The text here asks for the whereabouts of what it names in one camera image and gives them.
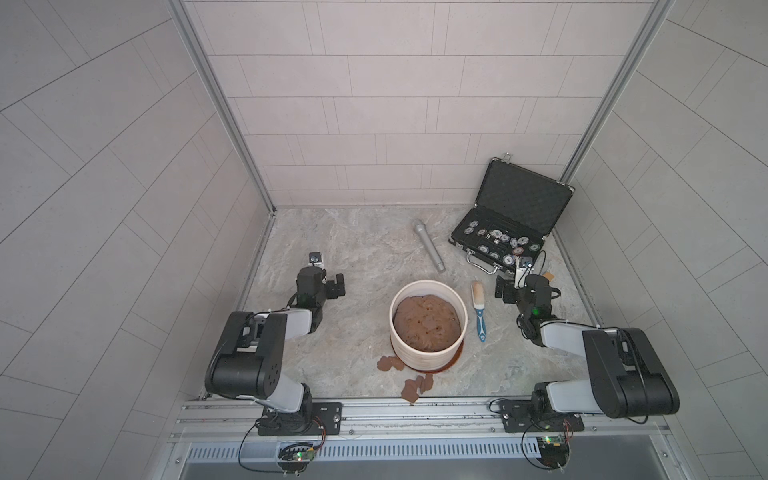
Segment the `white scrub brush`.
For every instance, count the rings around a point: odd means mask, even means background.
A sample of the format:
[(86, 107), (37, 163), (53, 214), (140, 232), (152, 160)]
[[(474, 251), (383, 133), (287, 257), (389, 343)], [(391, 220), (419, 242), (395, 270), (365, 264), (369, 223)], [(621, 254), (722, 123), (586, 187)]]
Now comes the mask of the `white scrub brush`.
[(472, 305), (476, 313), (476, 329), (477, 335), (481, 342), (485, 342), (487, 339), (487, 328), (484, 319), (485, 311), (485, 291), (484, 286), (480, 281), (472, 282)]

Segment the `white ceramic pot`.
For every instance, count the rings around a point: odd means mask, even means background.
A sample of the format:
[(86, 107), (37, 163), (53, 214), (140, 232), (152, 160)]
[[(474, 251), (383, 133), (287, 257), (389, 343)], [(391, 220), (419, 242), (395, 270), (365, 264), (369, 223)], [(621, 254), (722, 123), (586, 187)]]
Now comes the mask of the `white ceramic pot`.
[[(405, 300), (428, 295), (433, 295), (449, 304), (455, 312), (460, 325), (458, 337), (454, 342), (444, 349), (432, 352), (410, 346), (397, 332), (394, 322), (397, 309)], [(459, 294), (442, 282), (417, 280), (402, 287), (390, 303), (388, 320), (390, 340), (394, 353), (414, 370), (425, 373), (440, 372), (453, 365), (461, 355), (468, 329), (467, 308)]]

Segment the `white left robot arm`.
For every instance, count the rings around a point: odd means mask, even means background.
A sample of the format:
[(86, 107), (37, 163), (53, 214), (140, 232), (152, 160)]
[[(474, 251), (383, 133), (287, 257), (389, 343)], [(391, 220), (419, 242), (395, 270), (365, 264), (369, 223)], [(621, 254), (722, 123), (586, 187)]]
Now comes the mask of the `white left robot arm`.
[(310, 265), (299, 271), (296, 292), (285, 307), (231, 313), (206, 369), (206, 392), (254, 400), (279, 414), (299, 413), (311, 402), (311, 393), (282, 373), (285, 343), (314, 333), (325, 302), (345, 294), (343, 274), (329, 279), (324, 268)]

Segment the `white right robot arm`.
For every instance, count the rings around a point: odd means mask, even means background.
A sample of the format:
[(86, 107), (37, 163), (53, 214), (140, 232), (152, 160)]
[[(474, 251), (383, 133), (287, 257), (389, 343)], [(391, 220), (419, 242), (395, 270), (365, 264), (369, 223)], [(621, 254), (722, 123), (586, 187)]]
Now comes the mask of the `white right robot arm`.
[(532, 420), (596, 414), (636, 422), (679, 411), (680, 395), (642, 330), (560, 319), (551, 305), (560, 295), (542, 275), (527, 275), (521, 287), (496, 279), (495, 297), (517, 306), (516, 325), (524, 339), (587, 363), (585, 380), (536, 384), (531, 399), (522, 403)]

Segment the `brown dried mud filling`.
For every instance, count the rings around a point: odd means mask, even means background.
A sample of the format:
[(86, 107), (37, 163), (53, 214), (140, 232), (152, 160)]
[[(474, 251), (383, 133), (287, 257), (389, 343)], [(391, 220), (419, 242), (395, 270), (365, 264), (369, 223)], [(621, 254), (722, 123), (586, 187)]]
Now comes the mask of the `brown dried mud filling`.
[(395, 311), (393, 326), (408, 346), (423, 352), (449, 348), (462, 331), (454, 307), (435, 295), (405, 298)]

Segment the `brown mud flake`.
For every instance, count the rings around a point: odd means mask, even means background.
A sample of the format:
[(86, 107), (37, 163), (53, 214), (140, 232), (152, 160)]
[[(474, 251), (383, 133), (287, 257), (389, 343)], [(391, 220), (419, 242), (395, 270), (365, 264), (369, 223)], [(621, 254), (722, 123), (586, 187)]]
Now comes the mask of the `brown mud flake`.
[(432, 373), (427, 373), (424, 376), (424, 379), (421, 381), (419, 386), (419, 391), (421, 394), (426, 393), (427, 391), (431, 390), (434, 386), (434, 377)]
[(403, 371), (405, 368), (405, 364), (397, 356), (392, 356), (390, 358), (390, 362), (392, 366), (398, 371)]
[(389, 356), (382, 356), (377, 362), (377, 369), (386, 372), (393, 368), (392, 360)]
[(405, 381), (404, 387), (401, 391), (401, 398), (414, 404), (420, 397), (419, 395), (420, 383), (413, 379)]

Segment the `orange saucer under pot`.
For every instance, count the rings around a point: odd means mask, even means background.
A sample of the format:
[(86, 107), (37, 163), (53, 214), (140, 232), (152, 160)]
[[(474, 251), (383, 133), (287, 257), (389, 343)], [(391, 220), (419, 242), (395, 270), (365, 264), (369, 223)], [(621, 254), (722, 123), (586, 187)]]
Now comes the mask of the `orange saucer under pot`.
[(407, 367), (421, 373), (439, 373), (451, 368), (462, 355), (465, 342), (439, 352), (417, 352), (407, 345), (392, 343), (395, 356)]

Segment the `black poker chip case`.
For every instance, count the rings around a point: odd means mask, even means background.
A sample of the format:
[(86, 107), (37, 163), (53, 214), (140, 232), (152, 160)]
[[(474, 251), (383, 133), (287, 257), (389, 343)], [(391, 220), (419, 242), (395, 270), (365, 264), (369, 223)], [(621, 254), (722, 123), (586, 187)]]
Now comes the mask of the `black poker chip case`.
[(512, 163), (510, 155), (493, 157), (449, 243), (481, 271), (514, 277), (516, 258), (535, 263), (574, 193), (570, 185)]

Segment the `silver microphone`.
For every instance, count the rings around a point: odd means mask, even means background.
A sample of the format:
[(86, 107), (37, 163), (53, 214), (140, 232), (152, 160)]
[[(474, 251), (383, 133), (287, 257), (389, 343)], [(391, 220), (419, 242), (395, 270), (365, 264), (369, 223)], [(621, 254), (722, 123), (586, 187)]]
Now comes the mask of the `silver microphone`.
[(441, 255), (439, 254), (434, 242), (432, 241), (425, 224), (421, 220), (415, 220), (413, 223), (413, 229), (416, 236), (419, 238), (422, 245), (424, 246), (425, 251), (430, 257), (436, 270), (438, 272), (445, 272), (446, 271), (445, 263)]

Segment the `left circuit board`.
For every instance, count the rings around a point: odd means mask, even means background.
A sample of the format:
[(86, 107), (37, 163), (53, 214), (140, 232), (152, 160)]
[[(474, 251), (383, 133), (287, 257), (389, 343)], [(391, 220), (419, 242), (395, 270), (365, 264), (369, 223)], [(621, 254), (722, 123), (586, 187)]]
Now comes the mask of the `left circuit board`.
[(317, 455), (317, 448), (311, 442), (297, 442), (282, 448), (278, 453), (280, 462), (311, 462)]

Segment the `circuit board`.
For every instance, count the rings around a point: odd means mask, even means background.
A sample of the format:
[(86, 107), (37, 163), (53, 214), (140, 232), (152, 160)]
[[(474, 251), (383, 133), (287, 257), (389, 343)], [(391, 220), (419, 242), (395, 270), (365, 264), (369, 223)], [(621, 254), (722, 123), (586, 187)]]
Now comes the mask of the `circuit board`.
[(317, 455), (317, 448), (311, 442), (297, 442), (282, 448), (278, 453), (280, 462), (311, 462)]
[(537, 437), (537, 461), (545, 470), (563, 469), (570, 459), (570, 444), (563, 436)]

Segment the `right circuit board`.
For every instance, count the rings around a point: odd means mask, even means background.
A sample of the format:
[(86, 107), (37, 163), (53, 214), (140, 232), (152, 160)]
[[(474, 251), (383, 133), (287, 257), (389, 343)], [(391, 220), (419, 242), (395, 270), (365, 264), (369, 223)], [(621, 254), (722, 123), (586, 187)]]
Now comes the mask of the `right circuit board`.
[(537, 461), (545, 470), (563, 469), (570, 459), (570, 444), (563, 436), (537, 437)]

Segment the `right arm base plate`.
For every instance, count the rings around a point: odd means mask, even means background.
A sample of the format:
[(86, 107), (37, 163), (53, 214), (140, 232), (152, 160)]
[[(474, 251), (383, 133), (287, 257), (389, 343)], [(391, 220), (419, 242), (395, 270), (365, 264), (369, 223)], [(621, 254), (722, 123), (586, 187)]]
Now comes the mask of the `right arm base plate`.
[(497, 398), (488, 410), (501, 418), (506, 433), (582, 432), (579, 414), (555, 412), (544, 400)]

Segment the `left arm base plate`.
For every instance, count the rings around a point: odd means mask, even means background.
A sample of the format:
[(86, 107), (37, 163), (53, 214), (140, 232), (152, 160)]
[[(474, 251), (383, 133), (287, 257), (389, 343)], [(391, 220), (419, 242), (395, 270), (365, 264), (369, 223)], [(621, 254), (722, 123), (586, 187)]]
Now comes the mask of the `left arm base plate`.
[(297, 412), (283, 413), (265, 407), (257, 423), (259, 436), (338, 435), (343, 412), (341, 402), (304, 403)]

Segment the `aluminium frame rail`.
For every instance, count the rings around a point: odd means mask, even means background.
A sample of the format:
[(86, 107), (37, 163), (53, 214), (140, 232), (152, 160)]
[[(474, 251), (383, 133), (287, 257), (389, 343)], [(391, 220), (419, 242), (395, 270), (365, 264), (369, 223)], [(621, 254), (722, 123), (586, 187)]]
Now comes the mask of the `aluminium frame rail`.
[[(311, 462), (280, 462), (288, 437), (259, 436), (261, 407), (184, 404), (148, 471), (151, 479), (688, 479), (670, 424), (580, 415), (582, 432), (506, 433), (489, 397), (339, 399), (338, 435), (307, 435)], [(570, 459), (545, 470), (537, 437), (563, 436)]]

